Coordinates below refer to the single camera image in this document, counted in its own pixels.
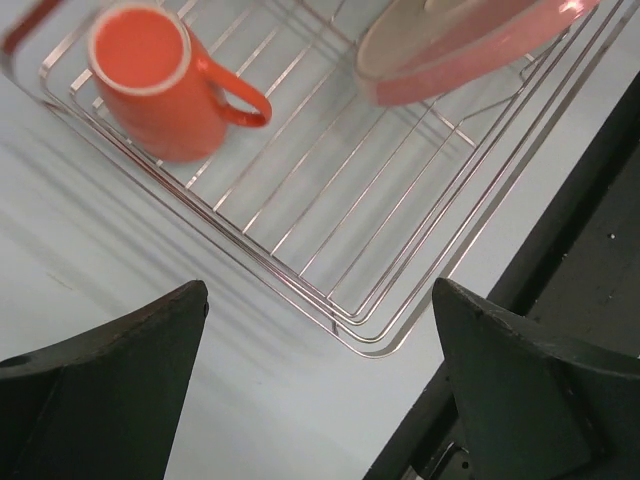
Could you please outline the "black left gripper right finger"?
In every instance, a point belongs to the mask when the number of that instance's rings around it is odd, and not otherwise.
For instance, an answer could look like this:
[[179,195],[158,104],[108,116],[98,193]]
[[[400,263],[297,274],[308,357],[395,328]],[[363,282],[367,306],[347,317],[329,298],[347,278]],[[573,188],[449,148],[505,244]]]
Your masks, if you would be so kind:
[[432,305],[478,479],[636,479],[639,361],[445,278]]

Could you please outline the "pink beige leaf plate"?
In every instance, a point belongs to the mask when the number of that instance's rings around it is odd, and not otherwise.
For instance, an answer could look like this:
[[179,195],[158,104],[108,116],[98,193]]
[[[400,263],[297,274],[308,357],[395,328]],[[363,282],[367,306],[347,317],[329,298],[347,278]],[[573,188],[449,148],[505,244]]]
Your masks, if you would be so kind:
[[596,5],[594,1],[393,1],[362,37],[355,77],[375,105],[416,103],[514,62]]

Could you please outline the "orange mug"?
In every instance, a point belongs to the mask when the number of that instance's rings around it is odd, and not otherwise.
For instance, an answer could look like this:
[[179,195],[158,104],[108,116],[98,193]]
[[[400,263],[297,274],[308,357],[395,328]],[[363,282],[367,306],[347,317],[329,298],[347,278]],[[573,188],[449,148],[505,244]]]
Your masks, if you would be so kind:
[[261,92],[215,62],[177,14],[157,4],[105,8],[90,28],[87,52],[109,113],[162,161],[206,158],[229,125],[259,128],[272,118]]

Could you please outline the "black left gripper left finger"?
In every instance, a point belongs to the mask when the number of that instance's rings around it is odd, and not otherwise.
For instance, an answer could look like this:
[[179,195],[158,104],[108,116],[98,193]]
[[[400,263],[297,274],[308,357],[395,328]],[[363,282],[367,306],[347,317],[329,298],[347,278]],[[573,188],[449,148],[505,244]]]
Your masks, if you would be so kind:
[[163,478],[207,314],[193,280],[2,361],[2,478]]

